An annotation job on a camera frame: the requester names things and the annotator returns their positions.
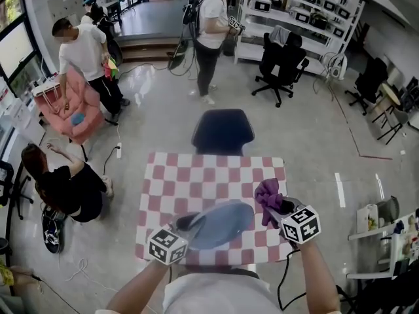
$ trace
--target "white shelf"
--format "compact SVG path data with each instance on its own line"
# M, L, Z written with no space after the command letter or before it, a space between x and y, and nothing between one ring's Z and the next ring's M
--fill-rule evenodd
M320 6L318 6L318 5L314 4L314 3L310 3L310 2L308 2L306 0L292 0L292 1L296 1L298 3L302 3L303 5L310 6L310 7L314 8L314 9L320 10L320 11L322 11L322 13L324 13L324 14L332 17L332 18L337 18L340 21L343 21L345 24L348 21L347 19L345 19L345 18L343 18L343 17L335 14L334 12L331 12L330 10L325 10L324 8L321 8Z
M316 27L313 27L311 24L305 24L304 22L297 21L291 15L286 12L280 12L278 10L271 9L270 12L259 12L258 10L253 10L248 7L243 8L243 12L248 15L260 16L261 18L270 18L273 20L285 22L287 24L293 24L294 26L299 26L301 28L305 28L310 31L314 31L315 33L322 34L324 36L330 37L332 39L336 39L341 41L342 38L333 35L332 33L322 30Z
M266 26L264 24L257 24L255 22L246 22L243 23L243 26L246 27L244 33L246 35L262 37L265 33L272 33L274 30L273 27ZM324 44L321 44L315 40L309 39L308 37L302 37L302 48L306 51L314 52L315 54L324 55L326 53L327 47Z
M255 60L255 61L262 61L263 57L263 46L257 44L250 44L250 43L237 43L236 55L238 58L243 60ZM316 75L320 75L324 72L324 66L320 63L319 60L311 57L306 57L309 61L308 67L304 71L311 72Z

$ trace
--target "white t-shirt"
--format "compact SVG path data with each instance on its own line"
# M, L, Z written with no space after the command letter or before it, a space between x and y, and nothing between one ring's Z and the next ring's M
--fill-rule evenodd
M210 49L218 49L225 40L226 34L207 34L204 31L206 18L218 18L217 26L227 27L227 0L204 0L199 12L198 42Z
M247 275L194 273L166 286L164 314L280 314L269 284ZM118 314L96 311L96 314Z
M60 74L67 73L71 64L83 72L87 81L92 81L105 75L101 44L106 41L106 35L91 24L81 24L77 28L79 29L77 39L61 44Z
M107 8L106 7L102 7L103 12L105 13L105 15L107 15ZM87 16L87 15L83 15L83 17L81 18L80 24L93 24L93 20L91 17Z

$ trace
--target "checkered tablecloth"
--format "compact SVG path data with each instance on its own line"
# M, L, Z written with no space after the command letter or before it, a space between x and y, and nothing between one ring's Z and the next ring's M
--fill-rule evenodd
M174 215L201 212L216 203L239 199L255 211L250 229L218 248L191 250L180 264L237 266L286 259L290 244L278 230L261 225L263 210L253 198L259 183L274 177L285 196L281 158L151 153L139 205L136 256L152 258L145 250L149 234Z

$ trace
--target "purple cloth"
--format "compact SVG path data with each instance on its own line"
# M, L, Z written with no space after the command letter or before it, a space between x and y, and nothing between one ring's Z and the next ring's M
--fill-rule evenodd
M272 217L272 215L266 210L267 207L271 207L277 212L280 212L282 204L282 194L278 194L280 184L277 178L267 179L262 181L255 190L255 200L260 203L263 207L263 218L262 226L268 226L271 222L275 229L278 229L278 223Z

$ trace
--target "shelving unit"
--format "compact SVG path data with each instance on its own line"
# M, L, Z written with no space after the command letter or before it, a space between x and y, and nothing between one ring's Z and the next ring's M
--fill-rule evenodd
M305 71L315 73L320 75L324 72L325 68L321 63L321 59L324 54L328 52L335 52L340 53L346 50L348 43L352 37L352 34L355 31L356 25L359 21L359 17L361 16L364 2L358 4L356 1L357 8L355 15L351 15L347 20L343 17L337 15L334 12L324 10L321 6L313 4L311 2L305 0L289 0L294 3L298 3L303 6L308 6L314 10L319 10L324 13L326 16L329 17L329 20L334 20L339 22L344 30L344 35L342 37L337 37L333 35L331 32L322 30L312 26L311 24L306 24L304 22L300 22L294 19L288 12L281 11L278 9L271 9L270 12L261 12L258 10L254 10L249 8L249 0L240 0L240 10L239 10L239 22L246 27L244 32L244 36L239 36L236 43L236 55L234 62L237 63L239 59L243 60L253 60L253 61L261 61L264 48L262 45L253 44L253 43L246 43L242 40L244 37L262 37L265 33L271 33L274 30L273 26L268 26L265 24L260 24L258 22L254 22L250 20L249 16L257 16L259 19L263 18L265 20L275 20L279 21L284 24L289 24L292 27L299 27L304 29L303 32L307 33L307 31L311 31L313 33L321 34L327 38L325 44L315 41L306 35L302 36L302 48L307 51L307 59L309 60L308 67L306 67ZM347 6L353 1L345 0L347 2Z

